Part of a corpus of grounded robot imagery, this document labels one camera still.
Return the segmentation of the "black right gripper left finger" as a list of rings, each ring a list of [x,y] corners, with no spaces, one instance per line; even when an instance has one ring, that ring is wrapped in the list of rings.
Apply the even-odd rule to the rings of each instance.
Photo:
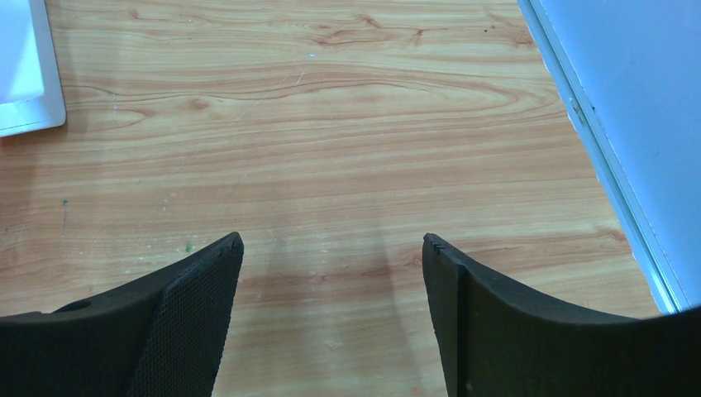
[[[243,253],[233,232],[52,313],[2,317],[2,395],[209,396]]]

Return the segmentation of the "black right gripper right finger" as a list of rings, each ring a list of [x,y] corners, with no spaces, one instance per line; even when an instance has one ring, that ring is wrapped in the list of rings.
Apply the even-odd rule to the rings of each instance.
[[[451,396],[697,396],[700,311],[636,319],[544,294],[433,233],[422,273]]]

